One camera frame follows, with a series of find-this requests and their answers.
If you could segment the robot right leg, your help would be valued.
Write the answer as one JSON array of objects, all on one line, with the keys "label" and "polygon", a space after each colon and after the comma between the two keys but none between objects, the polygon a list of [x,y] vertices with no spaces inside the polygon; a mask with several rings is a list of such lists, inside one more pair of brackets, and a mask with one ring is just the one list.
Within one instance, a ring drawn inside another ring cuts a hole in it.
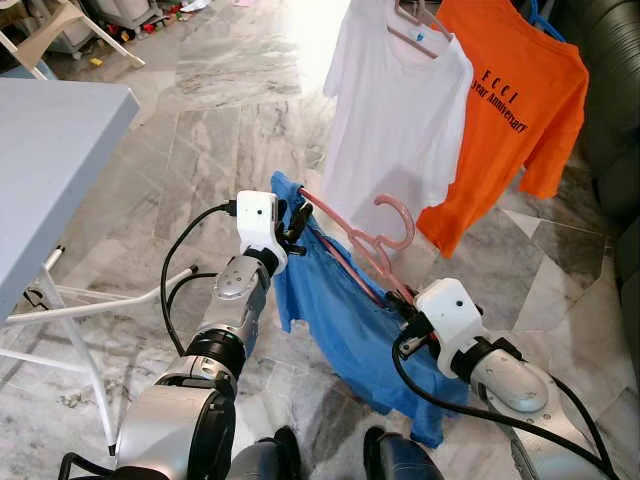
[{"label": "robot right leg", "polygon": [[380,426],[364,435],[364,468],[367,480],[445,480],[424,447]]}]

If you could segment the pink plastic hanger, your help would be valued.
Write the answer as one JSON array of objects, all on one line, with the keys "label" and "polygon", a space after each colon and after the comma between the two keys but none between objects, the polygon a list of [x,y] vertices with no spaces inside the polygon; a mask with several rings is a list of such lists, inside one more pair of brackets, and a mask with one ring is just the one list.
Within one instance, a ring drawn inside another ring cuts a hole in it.
[{"label": "pink plastic hanger", "polygon": [[451,50],[456,36],[444,26],[434,12],[426,8],[425,0],[413,0],[411,9],[404,9],[404,0],[390,0],[387,32],[399,41],[430,59],[439,58]]},{"label": "pink plastic hanger", "polygon": [[415,237],[415,233],[417,232],[415,220],[413,220],[410,210],[408,210],[398,198],[389,195],[379,195],[375,198],[374,202],[372,202],[375,206],[385,205],[390,207],[390,209],[396,210],[398,218],[403,221],[403,236],[399,239],[392,239],[387,236],[372,236],[372,234],[365,232],[365,230],[353,228],[338,212],[335,212],[332,207],[326,205],[320,197],[308,192],[305,187],[298,187],[297,191],[303,198],[306,198],[312,206],[324,211],[325,214],[346,233],[346,237],[349,243],[351,243],[353,250],[355,250],[356,255],[360,257],[360,259],[369,262],[376,275],[378,275],[381,280],[384,280],[384,282],[387,282],[404,303],[412,305],[413,292],[394,274],[389,255],[389,253],[398,253],[410,247],[413,243],[413,237]]}]

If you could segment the beige plastic chair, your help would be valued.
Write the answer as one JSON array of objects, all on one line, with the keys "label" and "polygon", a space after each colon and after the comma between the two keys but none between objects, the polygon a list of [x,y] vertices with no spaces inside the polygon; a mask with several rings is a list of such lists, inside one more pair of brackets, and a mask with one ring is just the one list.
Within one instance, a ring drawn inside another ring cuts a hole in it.
[{"label": "beige plastic chair", "polygon": [[40,68],[38,68],[38,65],[40,65],[42,61],[42,56],[49,50],[52,41],[59,35],[63,35],[69,24],[73,23],[81,23],[84,27],[91,29],[105,44],[113,47],[113,49],[124,56],[124,58],[131,60],[134,67],[145,67],[145,60],[138,58],[133,52],[125,49],[125,47],[120,44],[120,42],[114,40],[114,37],[111,37],[105,29],[102,29],[99,24],[96,24],[92,19],[88,18],[78,6],[70,3],[69,0],[56,1],[59,3],[59,8],[52,13],[49,22],[47,22],[45,26],[36,29],[32,35],[28,36],[27,40],[20,42],[20,44],[14,44],[0,29],[0,46],[4,46],[5,50],[8,51],[23,68],[26,68],[28,73],[32,74],[32,77],[35,77],[38,81],[50,81],[51,77],[45,76]]}]

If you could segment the orange printed T-shirt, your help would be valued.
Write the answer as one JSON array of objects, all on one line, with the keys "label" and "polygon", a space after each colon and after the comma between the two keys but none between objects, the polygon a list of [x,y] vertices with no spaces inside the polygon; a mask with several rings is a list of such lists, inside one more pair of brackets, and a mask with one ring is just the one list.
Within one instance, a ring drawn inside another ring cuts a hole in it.
[{"label": "orange printed T-shirt", "polygon": [[474,68],[454,180],[416,223],[449,257],[513,179],[527,195],[556,196],[584,124],[589,73],[576,46],[531,26],[511,0],[443,0],[436,15]]}]

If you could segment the white T-shirt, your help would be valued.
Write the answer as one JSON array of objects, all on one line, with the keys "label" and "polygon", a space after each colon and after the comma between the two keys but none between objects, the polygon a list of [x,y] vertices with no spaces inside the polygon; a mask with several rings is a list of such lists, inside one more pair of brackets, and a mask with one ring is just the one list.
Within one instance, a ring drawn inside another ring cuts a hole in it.
[{"label": "white T-shirt", "polygon": [[353,228],[404,233],[412,216],[445,200],[456,174],[474,68],[454,40],[430,59],[387,32],[390,0],[349,1],[326,73],[335,100],[321,197]]}]

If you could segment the robot leg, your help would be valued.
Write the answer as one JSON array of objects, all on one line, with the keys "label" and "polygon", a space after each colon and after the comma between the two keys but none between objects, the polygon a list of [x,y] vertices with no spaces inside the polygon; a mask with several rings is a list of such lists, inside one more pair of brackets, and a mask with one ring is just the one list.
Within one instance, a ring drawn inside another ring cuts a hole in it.
[{"label": "robot leg", "polygon": [[283,426],[237,453],[225,480],[305,480],[294,429]]},{"label": "robot leg", "polygon": [[424,447],[380,426],[364,435],[364,468],[367,480],[445,480]]}]

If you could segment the robot left leg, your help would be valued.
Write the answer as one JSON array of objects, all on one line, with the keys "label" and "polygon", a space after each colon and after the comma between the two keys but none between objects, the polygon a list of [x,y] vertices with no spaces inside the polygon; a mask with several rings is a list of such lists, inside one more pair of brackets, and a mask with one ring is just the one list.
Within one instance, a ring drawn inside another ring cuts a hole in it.
[{"label": "robot left leg", "polygon": [[225,480],[305,480],[294,429],[283,426],[237,453]]}]

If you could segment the dark green sofa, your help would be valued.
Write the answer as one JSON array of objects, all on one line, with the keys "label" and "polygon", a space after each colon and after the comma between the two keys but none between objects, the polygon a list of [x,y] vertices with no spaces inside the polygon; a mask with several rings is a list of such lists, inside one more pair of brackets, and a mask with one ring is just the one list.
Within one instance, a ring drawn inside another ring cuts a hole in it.
[{"label": "dark green sofa", "polygon": [[614,275],[623,337],[640,369],[640,1],[556,0],[553,26],[579,49],[588,68],[579,151],[596,201],[616,229]]}]

